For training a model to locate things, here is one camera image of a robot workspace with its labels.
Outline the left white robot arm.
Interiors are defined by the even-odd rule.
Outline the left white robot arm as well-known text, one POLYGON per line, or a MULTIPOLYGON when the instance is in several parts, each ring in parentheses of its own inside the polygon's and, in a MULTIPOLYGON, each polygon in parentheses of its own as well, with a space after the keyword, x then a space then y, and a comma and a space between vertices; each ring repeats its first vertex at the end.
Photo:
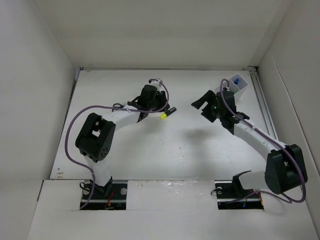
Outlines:
POLYGON ((75 146, 94 173, 91 185, 93 193, 98 197, 107 198, 112 192, 113 179, 107 170, 105 158, 111 150, 115 132, 141 122, 151 112, 167 111, 170 108, 168 98, 168 89, 162 81, 151 79, 139 96, 123 106, 115 104, 108 114, 93 112, 88 115, 75 140, 75 146))

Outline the black handled scissors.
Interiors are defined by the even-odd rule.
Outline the black handled scissors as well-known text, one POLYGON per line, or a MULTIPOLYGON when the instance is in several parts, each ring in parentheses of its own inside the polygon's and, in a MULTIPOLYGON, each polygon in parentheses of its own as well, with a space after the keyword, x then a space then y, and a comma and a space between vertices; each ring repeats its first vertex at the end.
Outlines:
POLYGON ((117 111, 117 110, 119 110, 119 109, 122 109, 122 108, 124 107, 124 105, 121 104, 121 103, 114 103, 114 104, 112 105, 112 107, 113 107, 112 111, 114 112, 114 111, 117 111))

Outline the yellow highlighter marker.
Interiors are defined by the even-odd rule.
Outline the yellow highlighter marker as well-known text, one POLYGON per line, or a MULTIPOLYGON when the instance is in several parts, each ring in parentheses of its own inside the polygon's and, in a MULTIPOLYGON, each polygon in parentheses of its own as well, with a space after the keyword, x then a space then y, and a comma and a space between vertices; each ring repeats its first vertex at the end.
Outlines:
POLYGON ((173 114, 174 112, 176 112, 177 111, 177 108, 176 107, 172 107, 172 108, 170 108, 169 110, 167 110, 167 111, 165 111, 164 113, 162 113, 161 115, 160 115, 160 118, 162 119, 162 120, 164 120, 165 118, 167 118, 168 116, 170 116, 171 114, 173 114))

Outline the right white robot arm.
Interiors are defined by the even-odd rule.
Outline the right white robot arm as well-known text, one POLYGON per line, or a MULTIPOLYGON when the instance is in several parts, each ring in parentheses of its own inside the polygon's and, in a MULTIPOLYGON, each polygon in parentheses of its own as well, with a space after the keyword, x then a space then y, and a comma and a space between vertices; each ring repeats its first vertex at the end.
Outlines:
POLYGON ((269 189, 280 195, 306 185, 308 174, 302 149, 296 144, 278 141, 256 127, 248 115, 237 111, 231 91, 226 88, 217 93, 208 90, 191 106, 201 109, 202 116, 208 121, 219 120, 226 130, 246 142, 265 160, 262 182, 251 188, 269 189))

